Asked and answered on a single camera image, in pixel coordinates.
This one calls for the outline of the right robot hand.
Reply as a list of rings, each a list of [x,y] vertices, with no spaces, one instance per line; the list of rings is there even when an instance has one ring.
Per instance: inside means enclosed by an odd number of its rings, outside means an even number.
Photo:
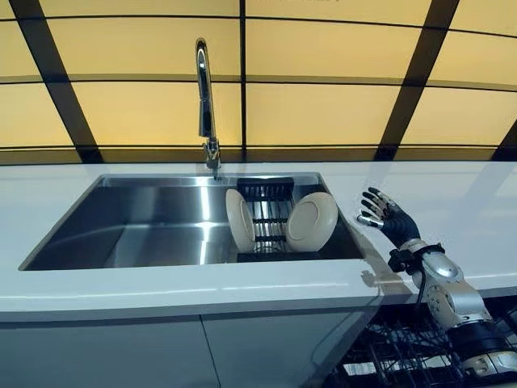
[[[356,216],[357,222],[380,230],[396,248],[420,238],[414,219],[381,190],[369,187],[362,197],[364,209]]]

